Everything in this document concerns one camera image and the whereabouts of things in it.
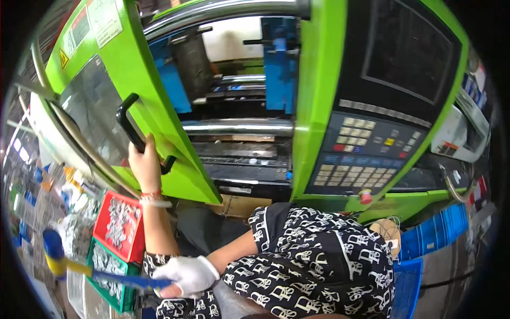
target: display screen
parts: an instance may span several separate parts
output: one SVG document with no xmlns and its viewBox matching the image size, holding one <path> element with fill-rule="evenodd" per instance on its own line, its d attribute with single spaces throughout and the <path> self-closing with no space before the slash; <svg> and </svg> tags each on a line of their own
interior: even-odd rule
<svg viewBox="0 0 510 319">
<path fill-rule="evenodd" d="M 441 92 L 452 43 L 421 15 L 395 0 L 374 0 L 363 78 L 433 104 Z"/>
</svg>

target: warning label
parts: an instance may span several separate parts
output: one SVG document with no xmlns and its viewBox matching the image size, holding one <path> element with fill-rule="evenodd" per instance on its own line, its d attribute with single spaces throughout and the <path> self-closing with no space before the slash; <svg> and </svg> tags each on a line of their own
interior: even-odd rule
<svg viewBox="0 0 510 319">
<path fill-rule="evenodd" d="M 115 0 L 87 0 L 87 10 L 99 48 L 122 32 Z"/>
<path fill-rule="evenodd" d="M 67 32 L 64 35 L 63 51 L 68 58 L 72 56 L 89 31 L 90 26 L 87 19 L 87 10 L 84 7 L 76 18 L 74 18 L 74 21 L 71 23 L 71 27 L 67 29 Z"/>
<path fill-rule="evenodd" d="M 60 66 L 62 68 L 64 68 L 64 66 L 67 64 L 67 62 L 69 62 L 69 58 L 67 57 L 67 55 L 65 55 L 65 53 L 64 53 L 64 51 L 62 51 L 62 49 L 60 49 L 59 55 L 60 55 Z"/>
</svg>

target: black door handle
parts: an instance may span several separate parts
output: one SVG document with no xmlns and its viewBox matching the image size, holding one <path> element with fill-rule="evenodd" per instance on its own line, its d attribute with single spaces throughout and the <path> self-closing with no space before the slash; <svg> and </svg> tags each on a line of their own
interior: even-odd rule
<svg viewBox="0 0 510 319">
<path fill-rule="evenodd" d="M 119 106 L 117 109 L 117 113 L 115 117 L 117 118 L 117 122 L 120 124 L 120 127 L 127 134 L 130 141 L 135 145 L 136 150 L 140 153 L 145 151 L 145 142 L 135 131 L 131 122 L 129 122 L 128 117 L 126 116 L 128 113 L 128 109 L 138 100 L 138 94 L 131 93 Z M 172 169 L 173 163 L 175 162 L 175 156 L 168 156 L 163 164 L 161 164 L 161 175 L 165 175 Z"/>
</svg>

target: white machine part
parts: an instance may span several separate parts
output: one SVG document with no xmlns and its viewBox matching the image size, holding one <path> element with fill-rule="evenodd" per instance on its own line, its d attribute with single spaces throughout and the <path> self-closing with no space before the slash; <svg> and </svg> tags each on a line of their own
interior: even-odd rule
<svg viewBox="0 0 510 319">
<path fill-rule="evenodd" d="M 432 139 L 430 151 L 473 163 L 489 142 L 490 125 L 464 89 L 458 93 L 456 102 L 459 107 L 451 106 L 450 113 Z"/>
</svg>

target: white bracelet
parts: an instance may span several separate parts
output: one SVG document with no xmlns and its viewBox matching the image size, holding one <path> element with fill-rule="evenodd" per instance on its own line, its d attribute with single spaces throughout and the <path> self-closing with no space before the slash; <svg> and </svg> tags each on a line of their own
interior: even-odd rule
<svg viewBox="0 0 510 319">
<path fill-rule="evenodd" d="M 154 207 L 173 207 L 172 202 L 150 201 L 150 200 L 140 200 L 139 202 L 142 205 L 150 205 L 150 206 L 154 206 Z"/>
</svg>

